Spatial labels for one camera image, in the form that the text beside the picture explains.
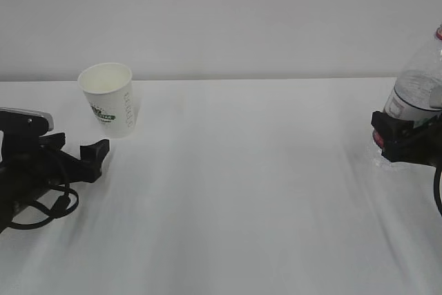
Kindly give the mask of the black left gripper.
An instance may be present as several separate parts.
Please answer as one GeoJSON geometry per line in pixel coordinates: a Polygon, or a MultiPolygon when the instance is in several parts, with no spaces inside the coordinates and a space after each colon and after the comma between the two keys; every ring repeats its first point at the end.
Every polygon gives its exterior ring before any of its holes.
{"type": "Polygon", "coordinates": [[[65,133],[41,136],[39,150],[14,154],[1,162],[1,230],[34,230],[71,214],[79,206],[76,182],[94,183],[102,175],[110,141],[100,140],[80,146],[80,160],[61,151],[65,133]],[[23,224],[15,221],[24,209],[32,207],[44,219],[23,224]]]}

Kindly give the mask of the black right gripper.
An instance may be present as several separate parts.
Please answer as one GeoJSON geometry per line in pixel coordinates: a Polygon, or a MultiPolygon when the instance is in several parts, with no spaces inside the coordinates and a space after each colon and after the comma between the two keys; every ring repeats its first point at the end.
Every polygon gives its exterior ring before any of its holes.
{"type": "Polygon", "coordinates": [[[414,128],[413,121],[374,111],[371,125],[374,142],[383,147],[382,156],[390,162],[434,167],[441,163],[441,122],[433,120],[414,128]]]}

